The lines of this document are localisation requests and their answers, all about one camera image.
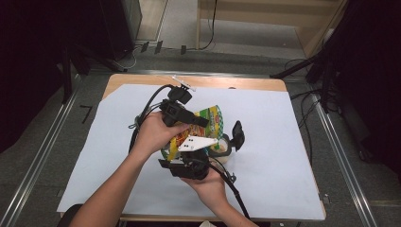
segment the snack bag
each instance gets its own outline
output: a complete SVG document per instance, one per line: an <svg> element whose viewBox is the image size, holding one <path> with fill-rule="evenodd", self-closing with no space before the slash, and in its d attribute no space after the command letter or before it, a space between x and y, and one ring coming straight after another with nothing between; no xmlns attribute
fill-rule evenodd
<svg viewBox="0 0 401 227"><path fill-rule="evenodd" d="M176 135L170 140L169 146L162 149L162 154L166 160L171 161L176 158L178 147L185 141L188 135L217 138L218 140L223 136L223 117L218 105L201 110L194 113L197 116L201 116L209 120L206 128L190 125L189 129Z"/></svg>

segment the hand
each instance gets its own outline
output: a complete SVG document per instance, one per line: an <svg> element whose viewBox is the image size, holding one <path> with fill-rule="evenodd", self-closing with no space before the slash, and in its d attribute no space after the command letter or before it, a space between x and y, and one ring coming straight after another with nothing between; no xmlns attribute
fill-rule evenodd
<svg viewBox="0 0 401 227"><path fill-rule="evenodd" d="M213 212L228 204L224 181L213 168L209 168L209 174L201 181L186 178L181 180L188 183L197 192L203 204Z"/></svg>
<svg viewBox="0 0 401 227"><path fill-rule="evenodd" d="M148 156L164 147L172 137L188 129L187 124L167 127L161 112L150 113L142 123L132 150L145 152Z"/></svg>

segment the white paper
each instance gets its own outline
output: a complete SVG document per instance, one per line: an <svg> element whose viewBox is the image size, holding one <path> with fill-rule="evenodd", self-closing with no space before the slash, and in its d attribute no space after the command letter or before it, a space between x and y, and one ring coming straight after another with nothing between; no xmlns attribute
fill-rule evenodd
<svg viewBox="0 0 401 227"><path fill-rule="evenodd" d="M135 116L160 86L125 84L100 102L96 119L61 199L58 212L84 203L128 154ZM169 90L156 96L166 98ZM219 105L230 137L237 120L245 143L226 164L234 172L252 218L323 220L325 214L287 92L198 88L185 105L196 112ZM213 217L195 191L153 154L144 165L124 214ZM241 210L226 186L230 204Z"/></svg>

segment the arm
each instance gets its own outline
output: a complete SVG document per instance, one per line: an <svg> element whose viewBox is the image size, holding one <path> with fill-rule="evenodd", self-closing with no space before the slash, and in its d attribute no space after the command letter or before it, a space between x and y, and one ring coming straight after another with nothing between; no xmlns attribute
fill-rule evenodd
<svg viewBox="0 0 401 227"><path fill-rule="evenodd" d="M200 200L227 226L256 226L227 201L224 181L214 169L210 168L209 174L201 181L182 180L198 193Z"/></svg>
<svg viewBox="0 0 401 227"><path fill-rule="evenodd" d="M161 113L151 113L141 126L130 154L115 173L80 207L70 226L115 226L142 166L187 125L167 127Z"/></svg>

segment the table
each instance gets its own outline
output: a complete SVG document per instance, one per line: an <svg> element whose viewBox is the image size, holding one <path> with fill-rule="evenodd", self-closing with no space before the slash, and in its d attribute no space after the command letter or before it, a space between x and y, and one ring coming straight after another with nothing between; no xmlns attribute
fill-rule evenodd
<svg viewBox="0 0 401 227"><path fill-rule="evenodd" d="M178 77L198 87L185 105L188 110L196 111L218 104L227 126L224 131L229 135L235 121L241 120L246 141L239 152L232 153L226 167L237 176L235 186L253 220L325 219L319 191L282 80ZM159 85L168 83L178 85L168 76L111 76L58 212L84 203L119 166L128 153L131 140L132 131L128 125L142 111ZM157 97L160 100L165 98L166 92ZM259 121L258 117L246 117L255 101L262 101L256 104L261 106L266 116L263 121ZM233 106L234 109L245 108L248 111L230 111ZM255 133L259 126L264 129L266 123L270 124L268 131ZM287 141L280 142L280 138L287 138ZM189 186L160 167L158 158L161 154L155 153L144 165L121 219L217 220ZM240 210L233 193L228 187L226 189L230 203Z"/></svg>
<svg viewBox="0 0 401 227"><path fill-rule="evenodd" d="M307 58L321 47L342 17L346 0L218 0L216 20L295 26ZM213 19L214 0L198 0L197 40L201 19Z"/></svg>

